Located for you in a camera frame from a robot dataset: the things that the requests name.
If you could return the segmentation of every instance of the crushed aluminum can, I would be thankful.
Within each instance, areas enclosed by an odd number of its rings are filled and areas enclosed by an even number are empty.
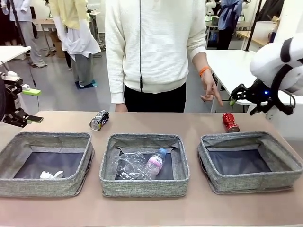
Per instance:
[[[93,131],[99,131],[103,125],[109,120],[109,112],[107,110],[100,111],[93,119],[91,119],[89,126]]]

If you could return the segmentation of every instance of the wooden table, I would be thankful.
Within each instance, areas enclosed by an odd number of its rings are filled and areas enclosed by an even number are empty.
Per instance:
[[[50,45],[48,43],[45,29],[47,28],[48,31],[50,31],[50,32],[54,31],[56,29],[55,22],[53,21],[53,19],[36,19],[36,20],[33,20],[33,23],[35,25],[40,25],[41,28],[42,28],[42,31],[43,31],[43,34],[45,36],[45,40],[46,40],[46,43],[47,43],[47,46],[48,46],[48,51],[49,51],[46,56],[47,57],[48,56],[54,56],[54,52],[53,52],[53,50],[51,50],[51,47],[50,47]]]
[[[0,225],[5,226],[235,226],[303,223],[303,177],[291,191],[216,195],[210,189],[197,158],[200,137],[224,132],[220,113],[111,113],[94,132],[94,112],[39,112],[41,124],[23,131],[90,132],[96,155],[79,196],[66,199],[0,198]],[[262,114],[235,113],[241,131],[267,131],[297,155]],[[167,133],[179,135],[185,145],[191,178],[182,198],[106,198],[99,169],[112,133]],[[0,127],[0,143],[12,133]]]
[[[243,38],[249,38],[250,37],[250,31],[239,31],[236,33],[236,35],[243,37]],[[252,42],[256,43],[260,47],[263,47],[268,44],[269,40],[268,39],[256,39],[252,38]]]

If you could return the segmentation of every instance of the basket rim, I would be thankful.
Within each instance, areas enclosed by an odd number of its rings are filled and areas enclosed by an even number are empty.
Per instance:
[[[146,182],[150,182],[149,180],[107,180],[103,177],[102,175],[102,170],[103,170],[103,166],[104,166],[104,160],[105,160],[105,157],[106,157],[106,154],[107,154],[107,148],[108,148],[108,145],[109,145],[109,140],[115,136],[115,135],[160,135],[160,136],[171,136],[171,137],[176,137],[180,142],[181,142],[181,146],[184,150],[184,157],[185,157],[185,171],[187,171],[187,174],[186,174],[186,177],[184,179],[180,179],[180,180],[154,180],[152,181],[152,183],[164,183],[164,182],[186,182],[186,181],[189,181],[190,179],[190,170],[189,170],[189,165],[188,165],[188,160],[187,160],[187,156],[186,156],[186,152],[185,152],[185,147],[184,147],[184,143],[183,143],[183,140],[180,136],[176,135],[176,134],[159,134],[159,133],[112,133],[109,135],[108,139],[107,139],[107,144],[106,144],[106,147],[105,147],[105,151],[104,151],[104,154],[103,154],[103,157],[102,157],[102,162],[101,162],[101,166],[100,166],[100,171],[99,171],[99,178],[102,182],[105,182],[105,183],[114,183],[114,182],[117,182],[117,183],[122,183],[122,182],[136,182],[136,183],[146,183]]]
[[[8,143],[7,145],[2,149],[5,150],[7,148],[7,146],[13,141],[13,139],[18,136],[18,135],[22,135],[22,134],[34,134],[34,133],[38,133],[38,134],[49,134],[49,135],[54,135],[54,134],[66,134],[66,135],[73,135],[73,134],[82,134],[82,135],[87,135],[88,136],[88,143],[85,147],[85,151],[83,152],[83,156],[81,158],[81,161],[78,165],[78,168],[76,170],[76,172],[69,176],[69,177],[65,177],[65,178],[54,178],[54,179],[41,179],[41,178],[37,178],[37,179],[33,179],[33,178],[0,178],[0,183],[3,182],[56,182],[56,181],[60,181],[60,182],[67,182],[67,181],[72,181],[75,180],[77,178],[77,176],[79,175],[80,172],[80,166],[83,165],[84,159],[86,154],[89,151],[89,146],[92,145],[91,144],[91,134],[87,133],[87,132],[44,132],[44,131],[22,131],[17,133]]]
[[[274,142],[276,142],[278,144],[278,146],[280,146],[281,148],[285,149],[288,152],[288,155],[290,156],[290,158],[299,166],[300,169],[287,170],[287,171],[282,171],[282,172],[260,172],[260,173],[240,174],[240,175],[223,175],[223,174],[219,173],[217,168],[214,166],[214,163],[213,163],[212,159],[210,158],[209,151],[205,147],[205,145],[203,143],[203,139],[207,138],[207,137],[215,137],[215,136],[221,136],[221,135],[226,135],[226,134],[229,134],[231,136],[235,136],[235,135],[238,135],[239,133],[242,134],[242,137],[244,137],[244,135],[243,135],[244,133],[246,133],[246,134],[260,134],[260,133],[262,133],[264,135],[268,135],[272,140],[274,140]],[[211,164],[212,169],[221,178],[240,178],[240,177],[250,177],[250,176],[256,177],[256,176],[272,176],[272,175],[285,175],[285,174],[290,175],[290,174],[301,174],[303,172],[302,163],[299,160],[297,160],[290,151],[288,151],[286,148],[284,148],[284,146],[274,136],[272,136],[270,133],[268,133],[266,131],[245,131],[245,132],[231,132],[231,133],[229,132],[229,133],[218,133],[218,134],[204,135],[200,138],[199,146],[201,146],[202,150],[205,152],[205,154],[207,156],[207,159]]]

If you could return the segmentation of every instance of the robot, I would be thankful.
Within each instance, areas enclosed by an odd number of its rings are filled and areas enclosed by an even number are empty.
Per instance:
[[[217,3],[215,2],[215,0],[206,0],[206,4],[205,4],[205,10],[206,10],[205,20],[206,21],[211,20],[211,16],[214,15],[213,8],[215,8],[216,6],[217,6]]]
[[[303,33],[284,42],[272,43],[261,48],[250,63],[251,73],[257,77],[254,84],[246,88],[240,84],[231,97],[234,100],[246,99],[257,106],[250,112],[267,113],[272,107],[286,115],[291,115],[295,108],[296,96],[303,96]],[[282,90],[292,99],[287,106],[278,97]]]
[[[248,9],[250,3],[251,3],[251,0],[244,0],[243,1],[243,3],[242,3],[242,12],[241,12],[241,15],[239,17],[239,21],[245,21],[244,11],[245,11],[245,9]]]
[[[20,77],[5,76],[0,73],[0,121],[24,128],[29,121],[40,123],[43,118],[28,115],[22,108],[19,94],[24,89]]]

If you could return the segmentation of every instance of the white table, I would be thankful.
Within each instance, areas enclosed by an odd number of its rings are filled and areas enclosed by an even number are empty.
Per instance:
[[[27,47],[23,47],[23,46],[0,46],[0,60],[4,63],[4,65],[6,66],[6,68],[8,70],[9,66],[7,64],[8,61],[18,57],[19,55],[25,53],[26,51],[29,51],[31,49],[30,46]],[[25,112],[27,112],[25,103],[23,101],[23,98],[21,95],[19,95],[19,99],[20,99],[20,103],[22,108],[24,109]]]
[[[231,92],[239,85],[244,84],[250,87],[256,80],[256,77],[250,72],[250,62],[255,55],[253,51],[243,50],[207,50],[207,60],[213,70],[214,75],[218,78],[218,89],[223,86],[226,92]],[[279,91],[279,98],[282,103],[289,105],[289,95]],[[294,96],[296,104],[303,104],[303,97]],[[252,106],[247,100],[238,100],[237,104]],[[214,100],[211,112],[215,112],[217,101]]]

